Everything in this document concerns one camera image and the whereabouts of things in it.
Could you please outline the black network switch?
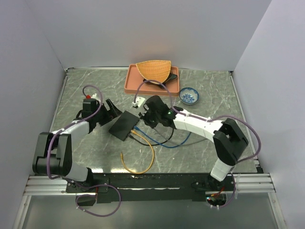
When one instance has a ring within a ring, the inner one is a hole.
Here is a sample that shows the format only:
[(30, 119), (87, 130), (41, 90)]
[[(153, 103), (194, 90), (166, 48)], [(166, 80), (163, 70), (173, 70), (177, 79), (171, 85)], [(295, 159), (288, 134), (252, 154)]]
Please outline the black network switch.
[(139, 122), (139, 117), (128, 111), (124, 111), (118, 120), (109, 129), (109, 133), (121, 141), (125, 141), (128, 135)]

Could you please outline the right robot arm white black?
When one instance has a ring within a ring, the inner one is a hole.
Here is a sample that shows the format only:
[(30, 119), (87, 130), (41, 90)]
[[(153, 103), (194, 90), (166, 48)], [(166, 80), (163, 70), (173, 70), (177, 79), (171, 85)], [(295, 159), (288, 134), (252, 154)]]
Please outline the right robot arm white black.
[(217, 160), (208, 178), (209, 187), (219, 190), (225, 185), (227, 174), (237, 165), (249, 142), (235, 120), (212, 121), (173, 106), (169, 107), (154, 95), (149, 99), (136, 97), (132, 103), (139, 116), (151, 128), (158, 124), (202, 136), (214, 143)]

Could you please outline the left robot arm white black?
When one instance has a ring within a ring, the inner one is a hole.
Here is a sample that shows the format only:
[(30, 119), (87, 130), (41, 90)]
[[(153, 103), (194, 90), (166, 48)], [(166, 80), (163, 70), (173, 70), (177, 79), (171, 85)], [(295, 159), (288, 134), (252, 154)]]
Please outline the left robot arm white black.
[(72, 146), (90, 134), (96, 125), (103, 126), (122, 114), (110, 99), (106, 103), (109, 109), (97, 99), (86, 98), (71, 124), (57, 131), (40, 133), (32, 163), (34, 174), (75, 181), (82, 191), (91, 191), (93, 172), (73, 161)]

